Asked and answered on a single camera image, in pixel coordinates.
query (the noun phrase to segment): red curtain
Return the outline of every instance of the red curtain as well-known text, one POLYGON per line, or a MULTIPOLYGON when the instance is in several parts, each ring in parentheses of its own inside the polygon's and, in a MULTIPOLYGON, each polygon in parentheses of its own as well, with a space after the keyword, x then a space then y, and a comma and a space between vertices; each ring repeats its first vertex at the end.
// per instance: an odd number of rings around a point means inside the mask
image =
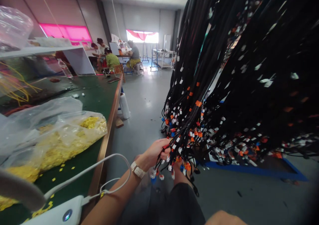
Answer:
POLYGON ((155 33, 136 33, 133 30, 128 30, 127 31, 132 34, 134 37, 141 39, 142 41, 145 41, 147 35, 154 35, 155 33))

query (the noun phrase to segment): hand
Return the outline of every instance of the hand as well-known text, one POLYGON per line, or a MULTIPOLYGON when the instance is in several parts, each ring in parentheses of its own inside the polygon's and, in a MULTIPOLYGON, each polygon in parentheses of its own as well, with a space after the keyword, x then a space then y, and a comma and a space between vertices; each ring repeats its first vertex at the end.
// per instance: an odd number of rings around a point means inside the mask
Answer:
POLYGON ((247 225, 239 217, 228 214, 225 211, 218 211, 211 216, 205 225, 247 225))
POLYGON ((144 171, 149 170, 149 168, 155 166, 157 158, 160 154, 160 158, 166 160, 170 153, 170 147, 163 150, 163 147, 168 145, 169 139, 159 139, 154 141, 154 143, 136 160, 136 164, 144 171))

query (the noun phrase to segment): green work table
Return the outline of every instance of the green work table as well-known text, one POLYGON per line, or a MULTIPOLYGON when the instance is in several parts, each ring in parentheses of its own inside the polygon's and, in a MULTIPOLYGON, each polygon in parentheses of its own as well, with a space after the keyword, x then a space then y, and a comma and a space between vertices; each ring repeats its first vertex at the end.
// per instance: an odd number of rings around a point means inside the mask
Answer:
MULTIPOLYGON (((52 83, 48 78, 45 78, 32 85, 46 89, 48 92, 57 92, 70 88, 71 86, 78 87, 58 97, 79 94, 78 99, 83 103, 84 111, 93 111, 104 115, 107 121, 108 133, 87 150, 66 161, 61 172, 59 171, 60 166, 44 172, 34 183, 43 193, 70 179, 108 155, 114 134, 123 77, 121 75, 121 80, 113 83, 107 83, 108 79, 104 78, 104 76, 82 76, 75 77, 74 80, 67 79, 66 77, 59 77, 59 79, 61 79, 60 82, 52 83)), ((0 105, 3 105, 3 103, 8 100, 9 98, 6 96, 0 98, 0 105)), ((47 201, 44 209, 48 207, 50 201, 53 202, 52 208, 54 208, 78 195, 83 195, 84 197, 87 195, 95 195, 105 181, 106 168, 105 163, 102 163, 94 170, 84 174, 73 183, 58 191, 53 198, 47 201)), ((91 201, 91 203, 83 208, 82 219, 89 213, 95 203, 96 200, 91 201)), ((31 215, 31 212, 22 204, 15 204, 0 212, 0 221, 1 224, 18 225, 28 218, 31 219, 31 215)))

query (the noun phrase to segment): wall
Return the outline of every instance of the wall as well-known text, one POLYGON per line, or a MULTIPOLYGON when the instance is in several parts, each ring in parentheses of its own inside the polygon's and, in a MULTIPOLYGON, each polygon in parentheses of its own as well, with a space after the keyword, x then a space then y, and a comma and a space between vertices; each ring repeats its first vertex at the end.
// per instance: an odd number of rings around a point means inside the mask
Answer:
POLYGON ((78 0, 78 2, 92 40, 96 43, 96 39, 99 37, 107 43, 105 31, 95 0, 78 0))
MULTIPOLYGON (((25 1, 39 23, 55 24, 43 0, 25 1)), ((99 37, 107 42, 95 0, 78 0, 78 3, 76 0, 46 0, 46 2, 58 24, 86 26, 86 21, 92 40, 96 42, 96 39, 99 37)), ((17 8, 33 20, 34 30, 29 37, 30 39, 34 39, 34 37, 45 37, 35 17, 23 0, 0 0, 0 4, 17 8)))
POLYGON ((182 22, 183 13, 184 13, 184 10, 181 10, 181 12, 180 12, 180 17, 179 17, 179 25, 178 25, 177 37, 179 36, 180 24, 181 24, 181 22, 182 22))
POLYGON ((32 19, 33 30, 30 34, 30 39, 34 39, 34 37, 45 37, 45 34, 23 0, 0 0, 0 5, 16 8, 32 19))
MULTIPOLYGON (((107 22, 110 32, 119 35, 114 10, 111 2, 103 2, 107 22)), ((175 11, 164 10, 151 7, 139 7, 125 4, 114 4, 116 19, 119 25, 120 38, 127 41, 126 29, 158 32, 159 44, 158 48, 163 48, 164 35, 173 35, 175 11)), ((143 44, 137 43, 140 55, 143 56, 143 44)), ((151 48, 156 44, 148 43, 148 55, 151 56, 151 48)))

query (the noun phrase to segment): water bottle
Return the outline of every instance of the water bottle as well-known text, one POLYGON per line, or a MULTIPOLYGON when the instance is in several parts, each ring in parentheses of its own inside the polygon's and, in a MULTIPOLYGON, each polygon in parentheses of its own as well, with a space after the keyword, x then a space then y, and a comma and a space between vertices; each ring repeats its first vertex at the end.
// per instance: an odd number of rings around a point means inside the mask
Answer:
POLYGON ((73 79, 73 75, 66 66, 66 64, 61 59, 58 59, 57 61, 59 62, 59 66, 62 69, 64 75, 66 75, 67 78, 73 79))

